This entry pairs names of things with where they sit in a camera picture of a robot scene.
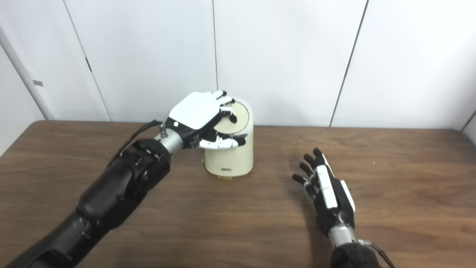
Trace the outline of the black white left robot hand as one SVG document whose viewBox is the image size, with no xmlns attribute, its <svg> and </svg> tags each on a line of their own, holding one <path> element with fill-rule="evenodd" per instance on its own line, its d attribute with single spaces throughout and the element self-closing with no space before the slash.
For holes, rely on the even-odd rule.
<svg viewBox="0 0 476 268">
<path fill-rule="evenodd" d="M 244 146 L 245 137 L 215 129 L 223 118 L 237 123 L 237 115 L 231 107 L 235 101 L 223 90 L 190 93 L 173 107 L 161 127 L 162 144 L 168 144 L 171 153 L 182 148 L 224 150 Z"/>
</svg>

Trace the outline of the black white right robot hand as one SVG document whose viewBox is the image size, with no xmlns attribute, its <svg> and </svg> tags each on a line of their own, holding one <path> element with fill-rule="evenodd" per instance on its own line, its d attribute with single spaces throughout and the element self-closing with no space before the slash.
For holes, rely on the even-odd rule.
<svg viewBox="0 0 476 268">
<path fill-rule="evenodd" d="M 293 174 L 292 179 L 303 186 L 311 198 L 319 230 L 328 236 L 332 228 L 343 225 L 355 228 L 355 204 L 343 180 L 335 177 L 326 156 L 319 148 L 313 155 L 304 154 L 299 167 L 306 173 Z"/>
</svg>

